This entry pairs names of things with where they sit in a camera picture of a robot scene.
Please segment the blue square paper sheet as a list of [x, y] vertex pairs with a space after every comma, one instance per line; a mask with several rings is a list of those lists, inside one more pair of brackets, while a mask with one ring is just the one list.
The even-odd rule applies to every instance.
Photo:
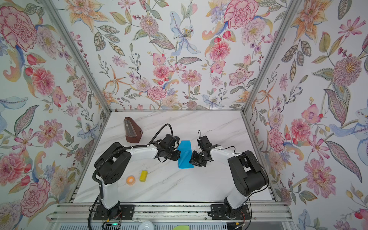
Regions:
[[190, 163], [192, 156], [191, 142], [189, 140], [183, 140], [179, 144], [178, 150], [181, 152], [178, 159], [179, 169], [191, 169], [194, 166]]

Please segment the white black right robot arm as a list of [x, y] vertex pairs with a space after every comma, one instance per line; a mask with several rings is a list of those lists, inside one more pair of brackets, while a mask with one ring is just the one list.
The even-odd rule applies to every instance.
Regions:
[[239, 209], [251, 195], [268, 187], [268, 175], [252, 151], [237, 153], [235, 147], [212, 144], [206, 136], [198, 138], [197, 142], [200, 151], [193, 151], [191, 165], [206, 167], [209, 162], [220, 162], [230, 169], [235, 188], [224, 199], [228, 208]]

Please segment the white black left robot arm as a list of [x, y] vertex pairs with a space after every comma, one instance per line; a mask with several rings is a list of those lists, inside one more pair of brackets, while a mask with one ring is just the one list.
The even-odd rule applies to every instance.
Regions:
[[117, 182], [130, 162], [143, 159], [178, 161], [180, 138], [167, 134], [148, 145], [122, 146], [113, 143], [95, 162], [92, 179], [98, 183], [102, 206], [110, 210], [119, 204]]

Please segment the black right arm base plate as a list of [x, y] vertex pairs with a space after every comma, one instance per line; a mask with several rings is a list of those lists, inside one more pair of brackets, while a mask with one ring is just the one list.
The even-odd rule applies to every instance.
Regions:
[[208, 216], [212, 220], [250, 220], [251, 212], [247, 205], [232, 209], [225, 204], [212, 204]]

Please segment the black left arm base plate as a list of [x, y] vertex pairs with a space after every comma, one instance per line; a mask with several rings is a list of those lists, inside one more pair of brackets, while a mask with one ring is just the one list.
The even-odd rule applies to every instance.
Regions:
[[93, 220], [132, 220], [134, 209], [134, 205], [117, 204], [111, 209], [98, 205]]

